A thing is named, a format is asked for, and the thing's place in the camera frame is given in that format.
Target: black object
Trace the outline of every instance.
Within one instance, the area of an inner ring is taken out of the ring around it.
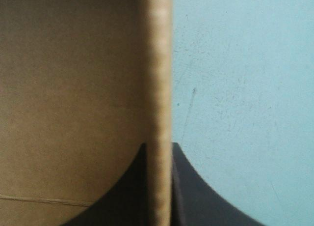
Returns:
[[[116,185],[63,226],[147,226],[146,147]],[[262,226],[224,200],[173,144],[171,226]]]

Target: corrugated cardboard edge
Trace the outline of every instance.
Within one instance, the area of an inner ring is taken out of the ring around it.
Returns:
[[[171,215],[172,0],[141,0],[146,70],[149,220],[169,226]]]

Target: painted wall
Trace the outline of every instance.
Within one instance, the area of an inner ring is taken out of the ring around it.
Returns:
[[[174,0],[173,141],[269,226],[314,225],[314,0]]]

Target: brown cardboard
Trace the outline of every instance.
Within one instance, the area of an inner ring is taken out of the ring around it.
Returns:
[[[119,179],[144,141],[139,37],[137,0],[0,0],[0,195],[92,203]],[[0,199],[0,226],[84,209]]]

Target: black curved stand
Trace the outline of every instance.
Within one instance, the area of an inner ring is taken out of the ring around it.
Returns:
[[[143,144],[116,185],[63,226],[146,226],[146,151]],[[224,200],[173,144],[171,226],[262,226]]]

